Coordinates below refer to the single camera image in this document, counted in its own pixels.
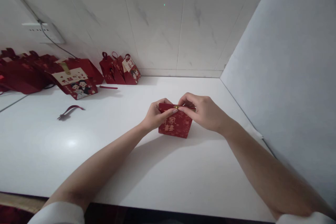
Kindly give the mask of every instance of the hand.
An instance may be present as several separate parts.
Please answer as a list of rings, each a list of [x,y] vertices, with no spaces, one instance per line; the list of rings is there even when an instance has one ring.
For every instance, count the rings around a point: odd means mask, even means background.
[[[196,107],[196,112],[186,107],[179,107],[178,109],[186,113],[203,128],[216,131],[222,135],[228,133],[232,126],[236,124],[236,121],[221,110],[209,96],[185,93],[179,100],[178,105]]]
[[[164,98],[158,100],[157,102],[153,102],[150,105],[145,119],[140,123],[140,125],[149,131],[158,128],[167,119],[167,117],[178,111],[176,108],[171,108],[161,114],[159,110],[159,103],[172,104],[169,100]]]

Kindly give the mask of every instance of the marble tile wall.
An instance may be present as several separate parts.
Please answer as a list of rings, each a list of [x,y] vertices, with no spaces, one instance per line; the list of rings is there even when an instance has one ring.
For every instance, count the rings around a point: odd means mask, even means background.
[[[66,41],[62,46],[95,65],[102,52],[130,53],[143,75],[218,78],[260,0],[26,0]],[[0,47],[35,49],[21,23],[31,22],[11,0],[0,0]]]

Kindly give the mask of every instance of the cable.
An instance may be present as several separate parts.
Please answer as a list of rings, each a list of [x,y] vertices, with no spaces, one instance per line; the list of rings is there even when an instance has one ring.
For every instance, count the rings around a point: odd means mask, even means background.
[[[75,55],[73,55],[72,53],[70,53],[70,52],[68,52],[67,50],[63,49],[62,47],[60,47],[59,45],[57,45],[54,41],[52,41],[51,38],[49,38],[49,37],[47,36],[47,34],[44,32],[43,27],[42,27],[42,21],[41,21],[41,20],[38,20],[38,22],[39,22],[39,24],[40,24],[40,26],[41,26],[41,29],[42,29],[44,35],[45,35],[51,42],[53,42],[53,43],[55,44],[55,46],[57,46],[58,48],[62,49],[62,50],[65,51],[65,52],[67,52],[67,53],[70,54],[72,57],[77,58]]]

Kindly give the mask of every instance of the electrical socket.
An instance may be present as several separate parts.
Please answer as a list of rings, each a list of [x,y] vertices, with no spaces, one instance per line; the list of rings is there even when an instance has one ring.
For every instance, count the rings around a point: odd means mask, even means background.
[[[23,23],[22,26],[32,39],[39,43],[52,44],[52,42],[45,36],[39,23]],[[64,44],[64,40],[51,23],[42,23],[42,27],[46,35],[56,44]]]

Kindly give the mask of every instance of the white table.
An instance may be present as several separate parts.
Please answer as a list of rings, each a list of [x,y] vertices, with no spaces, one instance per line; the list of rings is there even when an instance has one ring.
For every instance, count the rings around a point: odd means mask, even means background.
[[[138,124],[151,102],[177,103],[187,91],[210,96],[255,132],[220,79],[142,77],[137,86],[118,88],[75,101],[54,87],[1,112],[0,191],[49,197],[82,162]],[[75,104],[86,110],[57,120]],[[187,139],[149,133],[94,201],[274,221],[227,142],[195,122]]]
[[[27,94],[9,90],[0,95],[0,112],[13,105],[14,103],[25,98]]]

